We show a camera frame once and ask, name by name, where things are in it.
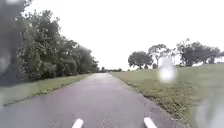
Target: roadside grass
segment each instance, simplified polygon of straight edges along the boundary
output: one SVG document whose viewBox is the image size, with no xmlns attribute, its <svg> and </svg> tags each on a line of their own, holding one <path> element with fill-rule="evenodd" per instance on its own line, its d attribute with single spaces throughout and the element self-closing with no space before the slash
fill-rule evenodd
<svg viewBox="0 0 224 128">
<path fill-rule="evenodd" d="M 6 106 L 30 97 L 47 94 L 71 83 L 78 82 L 87 76 L 88 75 L 60 77 L 23 83 L 12 87 L 0 87 L 0 105 Z"/>
<path fill-rule="evenodd" d="M 163 84 L 158 70 L 111 73 L 151 99 L 182 123 L 197 128 L 196 108 L 202 101 L 224 94 L 224 65 L 178 68 L 175 82 Z"/>
</svg>

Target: green lawn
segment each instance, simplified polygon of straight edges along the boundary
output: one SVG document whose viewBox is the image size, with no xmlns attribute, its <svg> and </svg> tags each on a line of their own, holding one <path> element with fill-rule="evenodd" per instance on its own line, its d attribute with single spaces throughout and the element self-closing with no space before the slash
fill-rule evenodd
<svg viewBox="0 0 224 128">
<path fill-rule="evenodd" d="M 195 108 L 201 101 L 211 96 L 220 98 L 224 94 L 224 65 L 178 68 L 178 77 L 170 84 L 162 84 L 157 71 L 149 69 L 111 74 L 156 102 L 174 119 L 191 127 L 197 127 Z"/>
<path fill-rule="evenodd" d="M 33 97 L 40 94 L 46 94 L 73 82 L 77 82 L 87 76 L 88 75 L 60 77 L 55 79 L 24 83 L 13 87 L 1 87 L 0 105 L 8 105 L 27 99 L 29 97 Z"/>
</svg>

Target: overcast sky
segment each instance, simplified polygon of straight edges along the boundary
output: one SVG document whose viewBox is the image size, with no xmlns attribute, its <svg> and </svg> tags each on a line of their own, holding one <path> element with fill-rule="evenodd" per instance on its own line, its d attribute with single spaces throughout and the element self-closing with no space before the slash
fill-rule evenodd
<svg viewBox="0 0 224 128">
<path fill-rule="evenodd" d="M 105 68 L 128 69 L 128 56 L 190 38 L 224 49 L 223 0 L 34 0 L 27 11 L 49 9 L 61 34 L 91 49 Z"/>
</svg>

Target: road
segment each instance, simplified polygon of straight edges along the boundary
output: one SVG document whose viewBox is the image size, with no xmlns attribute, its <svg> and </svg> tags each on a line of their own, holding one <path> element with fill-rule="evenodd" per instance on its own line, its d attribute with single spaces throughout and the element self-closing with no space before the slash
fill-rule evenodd
<svg viewBox="0 0 224 128">
<path fill-rule="evenodd" d="M 85 128 L 144 128 L 146 116 L 158 128 L 181 127 L 121 80 L 110 74 L 94 74 L 52 93 L 2 108 L 0 128 L 71 128 L 77 118 L 84 120 Z"/>
</svg>

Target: tree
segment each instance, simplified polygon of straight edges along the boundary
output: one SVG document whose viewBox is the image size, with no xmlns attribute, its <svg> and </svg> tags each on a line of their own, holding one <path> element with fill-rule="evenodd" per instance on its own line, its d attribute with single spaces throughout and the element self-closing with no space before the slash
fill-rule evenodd
<svg viewBox="0 0 224 128">
<path fill-rule="evenodd" d="M 185 63 L 185 66 L 189 67 L 198 62 L 206 64 L 208 60 L 209 63 L 214 63 L 215 57 L 220 51 L 218 48 L 202 45 L 198 41 L 191 44 L 181 42 L 177 44 L 177 50 L 179 51 L 181 60 Z"/>
<path fill-rule="evenodd" d="M 153 45 L 149 48 L 148 54 L 155 57 L 157 65 L 159 65 L 159 59 L 167 56 L 170 50 L 164 44 Z"/>
<path fill-rule="evenodd" d="M 28 80 L 98 72 L 91 50 L 59 34 L 59 18 L 51 11 L 25 14 L 23 43 L 18 50 L 21 73 Z"/>
<path fill-rule="evenodd" d="M 133 52 L 128 58 L 129 66 L 138 66 L 139 69 L 142 69 L 142 66 L 150 66 L 153 63 L 151 55 L 148 55 L 144 51 Z"/>
<path fill-rule="evenodd" d="M 156 68 L 158 68 L 158 65 L 154 63 L 154 64 L 152 65 L 152 68 L 153 68 L 153 69 L 156 69 Z"/>
</svg>

